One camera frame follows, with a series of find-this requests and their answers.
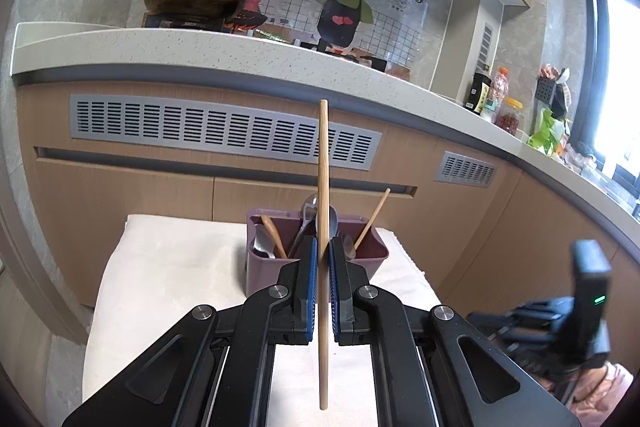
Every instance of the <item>metal vent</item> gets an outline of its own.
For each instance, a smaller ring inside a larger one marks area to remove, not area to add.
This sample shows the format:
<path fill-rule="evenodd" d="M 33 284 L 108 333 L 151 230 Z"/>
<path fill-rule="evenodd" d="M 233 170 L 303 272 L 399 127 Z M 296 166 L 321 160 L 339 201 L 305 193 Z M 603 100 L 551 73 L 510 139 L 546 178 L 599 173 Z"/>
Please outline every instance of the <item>metal vent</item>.
<path fill-rule="evenodd" d="M 318 120 L 275 111 L 173 98 L 73 94 L 71 138 L 317 163 Z M 369 170 L 382 134 L 329 123 L 335 167 Z"/>
<path fill-rule="evenodd" d="M 491 47 L 491 37 L 494 34 L 493 29 L 488 24 L 484 25 L 484 33 L 482 33 L 482 43 L 480 44 L 480 55 L 478 56 L 478 69 L 484 71 L 484 65 L 488 64 L 489 48 Z"/>
<path fill-rule="evenodd" d="M 495 165 L 491 163 L 446 151 L 442 162 L 440 162 L 440 167 L 438 167 L 435 180 L 487 188 L 491 185 L 494 174 Z"/>

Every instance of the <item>white towel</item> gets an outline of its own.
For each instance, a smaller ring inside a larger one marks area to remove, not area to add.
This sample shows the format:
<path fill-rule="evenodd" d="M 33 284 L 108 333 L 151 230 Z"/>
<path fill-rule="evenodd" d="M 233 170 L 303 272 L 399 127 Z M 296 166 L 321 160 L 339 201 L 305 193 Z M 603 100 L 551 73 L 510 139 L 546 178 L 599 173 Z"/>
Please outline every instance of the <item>white towel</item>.
<path fill-rule="evenodd" d="M 416 308 L 439 304 L 396 236 L 377 230 L 389 257 L 371 283 Z M 84 359 L 83 399 L 194 306 L 222 310 L 243 303 L 245 256 L 244 224 L 129 216 L 102 276 Z M 317 337 L 316 331 L 309 346 L 276 348 L 268 425 L 377 426 L 369 346 L 330 344 L 329 409 L 319 410 Z"/>

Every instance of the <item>kitchen counter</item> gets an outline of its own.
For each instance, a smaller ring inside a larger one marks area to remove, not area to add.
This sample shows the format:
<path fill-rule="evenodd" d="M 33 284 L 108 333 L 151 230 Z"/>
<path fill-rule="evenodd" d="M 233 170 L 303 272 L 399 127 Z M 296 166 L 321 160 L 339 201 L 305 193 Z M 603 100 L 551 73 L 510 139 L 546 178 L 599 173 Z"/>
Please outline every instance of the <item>kitchen counter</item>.
<path fill-rule="evenodd" d="M 219 87 L 299 102 L 327 98 L 331 108 L 507 160 L 593 219 L 640 263 L 640 223 L 590 182 L 437 94 L 340 58 L 263 39 L 194 30 L 20 23 L 11 72 L 17 86 L 121 78 Z"/>

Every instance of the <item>metal bolt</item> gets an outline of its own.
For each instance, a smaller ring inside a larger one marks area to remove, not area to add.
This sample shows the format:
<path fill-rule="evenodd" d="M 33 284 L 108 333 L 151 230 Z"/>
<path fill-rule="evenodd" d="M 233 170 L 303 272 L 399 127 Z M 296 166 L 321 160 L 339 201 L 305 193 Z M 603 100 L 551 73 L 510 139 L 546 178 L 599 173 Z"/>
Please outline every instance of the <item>metal bolt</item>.
<path fill-rule="evenodd" d="M 364 299 L 374 299 L 378 296 L 378 288 L 369 284 L 361 286 L 358 290 L 360 297 Z"/>
<path fill-rule="evenodd" d="M 448 306 L 437 306 L 433 314 L 441 321 L 450 321 L 455 313 Z"/>
<path fill-rule="evenodd" d="M 199 321 L 208 319 L 212 313 L 213 309 L 211 309 L 211 306 L 207 306 L 206 304 L 199 304 L 193 310 L 191 310 L 191 315 L 193 315 L 193 318 Z"/>
<path fill-rule="evenodd" d="M 282 299 L 287 296 L 287 293 L 289 293 L 289 290 L 282 284 L 274 284 L 269 287 L 269 295 L 274 299 Z"/>

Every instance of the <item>green plastic bag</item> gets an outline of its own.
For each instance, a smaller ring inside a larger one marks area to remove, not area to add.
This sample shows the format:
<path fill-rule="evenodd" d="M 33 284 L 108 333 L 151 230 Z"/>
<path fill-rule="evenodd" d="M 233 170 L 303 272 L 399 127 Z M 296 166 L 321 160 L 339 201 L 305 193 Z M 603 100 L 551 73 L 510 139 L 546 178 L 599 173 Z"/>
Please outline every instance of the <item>green plastic bag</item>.
<path fill-rule="evenodd" d="M 560 143 L 564 133 L 564 123 L 551 116 L 551 109 L 547 108 L 542 113 L 539 130 L 529 138 L 527 144 L 547 156 L 551 156 Z"/>

